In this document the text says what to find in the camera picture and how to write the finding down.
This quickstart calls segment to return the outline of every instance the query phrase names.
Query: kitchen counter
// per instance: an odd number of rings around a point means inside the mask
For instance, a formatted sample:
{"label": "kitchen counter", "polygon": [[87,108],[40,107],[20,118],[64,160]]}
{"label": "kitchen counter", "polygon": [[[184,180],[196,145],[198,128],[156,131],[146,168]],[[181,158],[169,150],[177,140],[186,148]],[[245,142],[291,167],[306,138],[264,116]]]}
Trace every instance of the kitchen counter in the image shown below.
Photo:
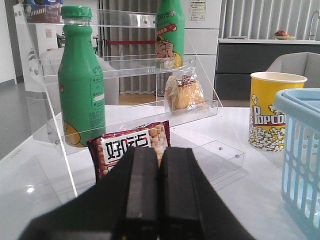
{"label": "kitchen counter", "polygon": [[231,44],[303,44],[303,45],[320,45],[320,41],[316,40],[279,40],[279,39],[226,39],[219,38],[219,43]]}
{"label": "kitchen counter", "polygon": [[266,71],[285,54],[320,54],[320,41],[278,39],[219,39],[215,91],[221,100],[250,100],[251,73]]}

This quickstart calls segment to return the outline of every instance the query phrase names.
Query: box on shelf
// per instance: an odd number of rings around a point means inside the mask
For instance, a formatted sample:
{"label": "box on shelf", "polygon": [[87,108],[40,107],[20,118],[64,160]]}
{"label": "box on shelf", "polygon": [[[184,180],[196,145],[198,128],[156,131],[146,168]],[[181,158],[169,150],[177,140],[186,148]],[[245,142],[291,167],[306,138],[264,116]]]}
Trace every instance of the box on shelf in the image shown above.
{"label": "box on shelf", "polygon": [[274,105],[286,114],[282,197],[300,228],[319,239],[320,88],[281,90]]}
{"label": "box on shelf", "polygon": [[63,0],[24,0],[28,23],[61,23]]}

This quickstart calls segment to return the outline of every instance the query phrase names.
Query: plastic wrapper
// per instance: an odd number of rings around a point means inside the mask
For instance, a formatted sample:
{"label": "plastic wrapper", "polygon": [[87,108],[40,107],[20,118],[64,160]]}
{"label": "plastic wrapper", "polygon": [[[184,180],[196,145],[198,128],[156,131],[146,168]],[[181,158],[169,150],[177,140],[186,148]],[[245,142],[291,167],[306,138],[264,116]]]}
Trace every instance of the plastic wrapper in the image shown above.
{"label": "plastic wrapper", "polygon": [[165,85],[164,102],[172,114],[206,107],[203,90],[194,70],[169,76]]}
{"label": "plastic wrapper", "polygon": [[23,4],[28,23],[62,23],[63,0],[24,0]]}
{"label": "plastic wrapper", "polygon": [[87,142],[96,180],[106,175],[129,147],[150,147],[160,165],[165,149],[170,146],[169,121],[154,122],[135,129],[107,133]]}

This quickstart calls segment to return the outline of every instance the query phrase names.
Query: fruit bowl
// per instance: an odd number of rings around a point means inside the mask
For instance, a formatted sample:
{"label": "fruit bowl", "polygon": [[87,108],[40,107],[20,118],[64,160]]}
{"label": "fruit bowl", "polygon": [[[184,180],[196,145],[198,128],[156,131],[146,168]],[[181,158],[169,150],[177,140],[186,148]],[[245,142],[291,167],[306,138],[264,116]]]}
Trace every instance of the fruit bowl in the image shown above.
{"label": "fruit bowl", "polygon": [[276,36],[276,35],[274,37],[279,40],[294,40],[297,38],[296,36]]}

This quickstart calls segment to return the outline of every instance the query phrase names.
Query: light blue basket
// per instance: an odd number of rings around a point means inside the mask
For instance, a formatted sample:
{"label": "light blue basket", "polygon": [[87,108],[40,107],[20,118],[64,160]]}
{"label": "light blue basket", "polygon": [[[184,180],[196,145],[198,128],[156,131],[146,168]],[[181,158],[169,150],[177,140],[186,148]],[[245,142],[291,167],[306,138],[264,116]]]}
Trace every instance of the light blue basket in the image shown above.
{"label": "light blue basket", "polygon": [[274,106],[286,114],[282,197],[320,239],[320,88],[281,90]]}

